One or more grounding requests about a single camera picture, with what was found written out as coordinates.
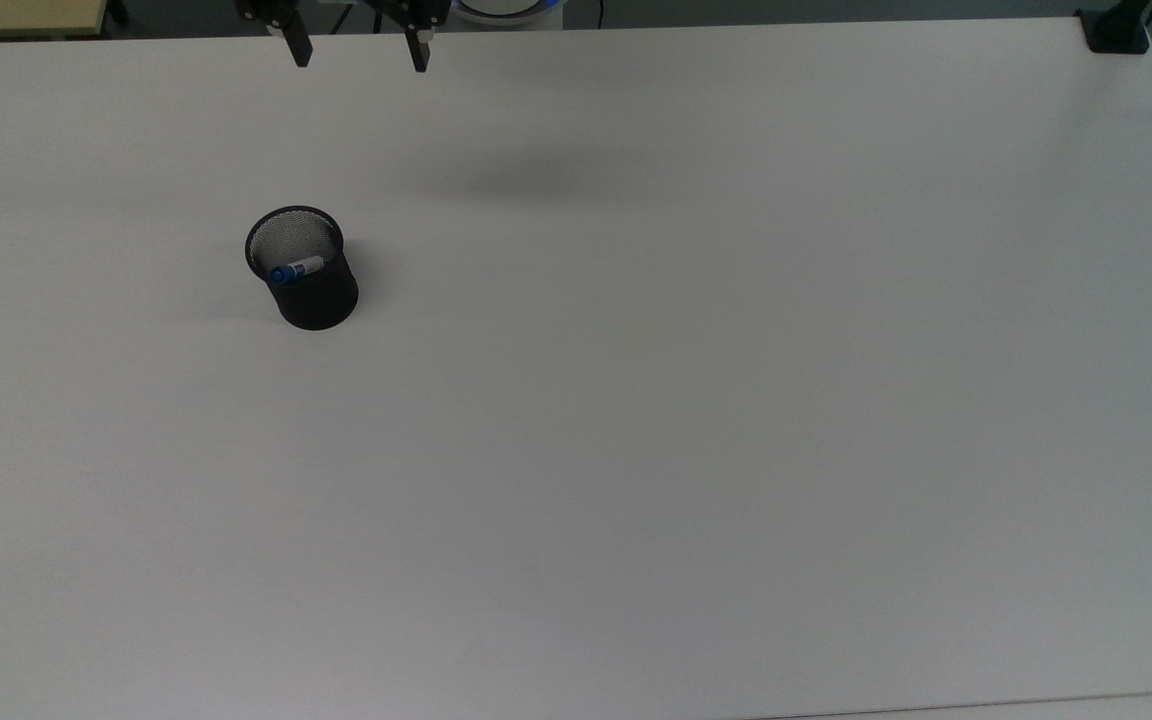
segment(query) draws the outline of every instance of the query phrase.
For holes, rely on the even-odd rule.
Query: floor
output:
[[[1105,8],[1106,0],[604,0],[602,26],[720,26],[721,24],[861,22],[907,18],[1068,17],[1075,8]],[[218,37],[265,35],[260,24],[243,22],[228,0],[124,0],[131,22],[108,23],[108,36]],[[344,6],[302,0],[311,35],[327,33]],[[570,0],[567,28],[593,28],[599,0]],[[372,14],[359,8],[339,32],[371,32]],[[388,32],[397,29],[385,23]]]

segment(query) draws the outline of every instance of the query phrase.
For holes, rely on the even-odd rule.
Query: blue marker cap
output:
[[[291,265],[279,265],[270,271],[270,282],[287,285],[296,279],[296,270]]]

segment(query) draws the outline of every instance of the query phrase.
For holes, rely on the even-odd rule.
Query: cable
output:
[[[353,5],[344,6],[344,12],[340,13],[340,20],[338,20],[338,23],[335,24],[335,26],[332,28],[332,35],[335,35],[335,32],[340,29],[340,26],[342,26],[344,24],[344,18],[349,17],[349,10],[351,10],[351,9],[353,9]]]

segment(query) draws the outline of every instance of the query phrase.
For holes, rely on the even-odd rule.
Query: blue marker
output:
[[[279,265],[270,271],[270,282],[274,285],[288,285],[298,281],[306,274],[319,272],[325,265],[320,255],[312,256],[305,260],[296,260],[287,265]]]

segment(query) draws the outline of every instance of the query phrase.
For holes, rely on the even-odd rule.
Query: metal mesh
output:
[[[247,242],[248,259],[262,276],[279,265],[317,255],[324,263],[338,256],[339,233],[332,218],[310,209],[287,209],[252,228]]]

